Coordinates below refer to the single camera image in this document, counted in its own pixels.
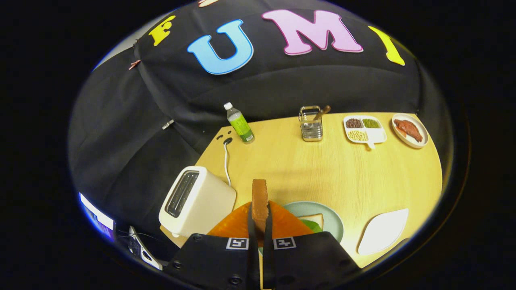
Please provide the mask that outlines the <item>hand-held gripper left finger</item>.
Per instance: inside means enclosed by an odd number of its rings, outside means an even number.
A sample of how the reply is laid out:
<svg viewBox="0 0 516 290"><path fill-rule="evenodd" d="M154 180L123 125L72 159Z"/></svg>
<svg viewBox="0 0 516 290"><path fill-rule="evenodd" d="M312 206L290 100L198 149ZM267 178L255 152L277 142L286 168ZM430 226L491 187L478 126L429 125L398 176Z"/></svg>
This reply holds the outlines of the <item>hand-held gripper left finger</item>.
<svg viewBox="0 0 516 290"><path fill-rule="evenodd" d="M259 290L258 239L252 203L246 222L247 238L190 235L163 272L193 290Z"/></svg>

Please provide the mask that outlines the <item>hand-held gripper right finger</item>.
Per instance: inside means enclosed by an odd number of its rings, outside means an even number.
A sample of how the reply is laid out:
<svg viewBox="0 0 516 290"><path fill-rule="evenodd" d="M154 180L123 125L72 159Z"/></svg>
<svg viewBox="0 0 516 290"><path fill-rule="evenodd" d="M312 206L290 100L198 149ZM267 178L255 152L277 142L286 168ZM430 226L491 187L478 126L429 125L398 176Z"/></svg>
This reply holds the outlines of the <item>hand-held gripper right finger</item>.
<svg viewBox="0 0 516 290"><path fill-rule="evenodd" d="M286 204L294 216L322 215L321 232L287 234L263 250L263 287L272 290L348 290L361 274L343 248L343 222L328 206L311 201Z"/></svg>

